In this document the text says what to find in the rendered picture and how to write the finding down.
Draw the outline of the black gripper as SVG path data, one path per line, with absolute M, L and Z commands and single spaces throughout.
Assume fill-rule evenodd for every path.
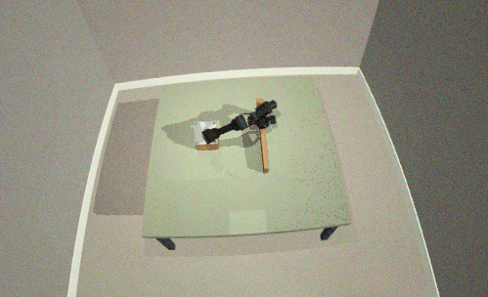
M 267 114 L 266 114 L 266 115 L 267 115 Z M 269 124 L 270 124 L 270 123 L 271 123 L 271 124 L 276 124 L 276 115 L 270 115 L 270 118 L 269 118 L 269 116 L 266 116 L 266 115 L 264 115 L 264 116 L 260 116 L 260 117 L 258 117 L 258 118 L 261 118 L 261 119 L 266 118 L 266 120 L 267 120 L 267 121 L 270 121 L 270 122 L 269 122 Z M 249 125 L 249 124 L 250 124 L 250 122 L 252 121 L 252 119 L 251 119 L 251 117 L 250 117 L 250 116 L 247 118 L 247 121 L 248 121 L 248 125 Z M 253 123 L 252 123 L 251 125 L 253 125 L 253 124 L 254 124 L 254 125 L 257 125 L 257 126 L 258 126 L 258 128 L 259 128 L 259 124 L 257 123 L 257 120 L 253 121 Z

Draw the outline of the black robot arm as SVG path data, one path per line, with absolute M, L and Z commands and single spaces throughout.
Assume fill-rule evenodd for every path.
M 274 101 L 268 103 L 268 102 L 265 102 L 262 104 L 262 106 L 258 106 L 256 107 L 255 111 L 251 112 L 251 113 L 242 113 L 238 116 L 235 117 L 235 119 L 233 119 L 231 121 L 230 124 L 227 124 L 223 127 L 220 127 L 220 128 L 206 128 L 204 129 L 204 131 L 201 132 L 206 144 L 210 144 L 214 141 L 216 141 L 217 138 L 220 137 L 220 135 L 224 134 L 224 133 L 227 133 L 229 131 L 232 131 L 232 130 L 236 130 L 236 131 L 239 131 L 239 130 L 244 130 L 248 127 L 251 126 L 251 124 L 253 123 L 253 121 L 257 120 L 257 123 L 259 124 L 259 129 L 265 129 L 266 127 L 269 126 L 269 121 L 266 120 L 266 118 L 258 118 L 260 116 L 264 116 L 266 114 L 270 114 L 273 112 L 274 109 L 277 108 L 277 103 L 275 103 Z M 243 114 L 249 114 L 252 121 L 250 122 L 250 124 L 247 126 L 247 123 L 244 119 L 244 116 Z

